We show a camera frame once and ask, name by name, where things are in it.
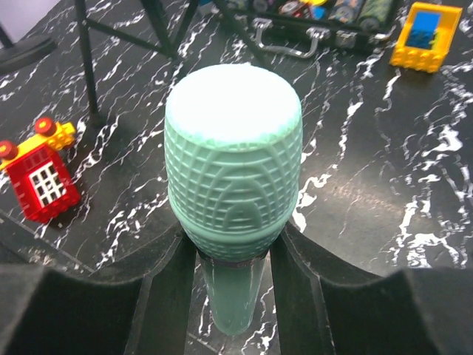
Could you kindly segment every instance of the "table surface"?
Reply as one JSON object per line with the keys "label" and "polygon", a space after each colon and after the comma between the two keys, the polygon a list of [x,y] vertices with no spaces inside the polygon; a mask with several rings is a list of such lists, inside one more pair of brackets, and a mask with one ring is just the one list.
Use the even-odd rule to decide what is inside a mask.
{"label": "table surface", "polygon": [[[174,27],[185,4],[165,4]],[[411,4],[399,10],[396,34]],[[394,41],[369,56],[327,48],[308,61],[268,55],[304,110],[301,189],[292,221],[311,240],[376,274],[472,264],[473,8],[449,4],[464,11],[450,54],[434,75],[390,67]],[[93,19],[154,41],[138,1],[88,5]],[[23,141],[43,115],[73,122],[78,139],[65,161],[82,202],[48,225],[31,223],[3,173],[0,209],[69,255],[75,262],[65,265],[68,271],[87,274],[176,221],[166,195],[163,116],[178,74],[161,55],[91,30],[100,105],[112,113],[98,131],[87,124],[72,2],[61,1],[35,34],[52,36],[58,49],[0,78],[0,139]],[[212,17],[196,16],[180,53],[193,70],[251,61],[241,40]],[[35,247],[33,234],[31,240],[18,249],[49,262],[50,252]],[[269,268],[255,320],[238,337],[214,327],[198,264],[193,292],[187,354],[279,354]]]}

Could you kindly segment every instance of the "black metal frame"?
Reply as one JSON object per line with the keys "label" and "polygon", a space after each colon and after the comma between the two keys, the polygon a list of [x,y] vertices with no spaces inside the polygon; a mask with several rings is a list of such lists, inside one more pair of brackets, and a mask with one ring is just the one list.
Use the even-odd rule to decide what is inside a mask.
{"label": "black metal frame", "polygon": [[[133,35],[129,35],[125,32],[116,30],[105,24],[101,24],[87,17],[86,0],[75,0],[75,11],[77,16],[77,23],[79,28],[79,39],[81,46],[82,58],[84,61],[84,72],[86,77],[86,90],[87,97],[89,99],[89,114],[91,117],[92,125],[100,126],[101,119],[98,109],[97,90],[95,85],[94,70],[92,66],[92,48],[90,45],[89,28],[105,33],[109,36],[115,36],[124,41],[128,41],[132,44],[136,44],[146,50],[153,50],[157,53],[166,55],[172,61],[179,62],[179,54],[177,52],[181,45],[184,36],[186,35],[187,29],[189,28],[191,21],[199,6],[199,0],[190,0],[189,6],[183,19],[177,28],[174,40],[171,39],[171,35],[167,30],[166,13],[163,9],[160,0],[140,0],[143,8],[145,9],[146,15],[148,16],[149,22],[156,33],[157,39],[160,42],[160,46],[156,44],[150,44],[147,41],[136,38]],[[213,0],[213,3],[217,9],[221,12],[225,21],[230,24],[233,31],[243,40],[248,46],[248,49],[253,53],[259,64],[265,69],[271,70],[270,65],[265,60],[263,52],[253,42],[251,37],[245,31],[243,26],[234,18],[234,14],[228,8],[225,0]]]}

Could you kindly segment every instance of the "mint green cylindrical object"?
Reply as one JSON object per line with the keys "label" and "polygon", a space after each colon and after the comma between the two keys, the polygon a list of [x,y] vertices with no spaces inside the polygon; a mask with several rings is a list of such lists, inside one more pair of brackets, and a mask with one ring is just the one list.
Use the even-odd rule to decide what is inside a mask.
{"label": "mint green cylindrical object", "polygon": [[[296,205],[301,153],[299,97],[272,72],[216,65],[193,72],[171,91],[165,119],[169,202],[209,257],[203,271],[211,309],[227,334],[241,332],[242,322],[248,327],[262,273],[254,265],[263,264],[222,265],[261,256],[277,238]],[[231,287],[242,292],[228,293]],[[221,299],[235,302],[240,312],[221,308]],[[225,322],[232,314],[241,319]]]}

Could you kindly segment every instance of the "white lego window frame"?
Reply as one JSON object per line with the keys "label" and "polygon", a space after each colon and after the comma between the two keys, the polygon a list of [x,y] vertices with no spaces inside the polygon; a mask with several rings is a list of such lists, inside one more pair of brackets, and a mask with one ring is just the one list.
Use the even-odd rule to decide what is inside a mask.
{"label": "white lego window frame", "polygon": [[49,205],[66,194],[64,184],[52,162],[46,163],[32,172],[30,181],[41,207]]}

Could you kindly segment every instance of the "metal case handle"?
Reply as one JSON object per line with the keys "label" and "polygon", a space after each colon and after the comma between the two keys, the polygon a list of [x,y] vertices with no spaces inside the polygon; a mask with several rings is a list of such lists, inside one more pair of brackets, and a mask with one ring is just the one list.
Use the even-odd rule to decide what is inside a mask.
{"label": "metal case handle", "polygon": [[266,18],[255,18],[253,20],[253,27],[256,28],[255,42],[257,46],[266,52],[286,54],[286,55],[291,55],[293,57],[302,58],[302,59],[307,59],[307,58],[312,57],[317,51],[317,46],[319,45],[319,41],[321,39],[326,39],[330,34],[330,31],[325,28],[319,28],[319,27],[308,28],[306,33],[311,38],[310,49],[308,52],[304,53],[304,52],[301,52],[300,50],[294,50],[292,48],[264,44],[262,42],[263,31],[272,26],[273,26],[273,22]]}

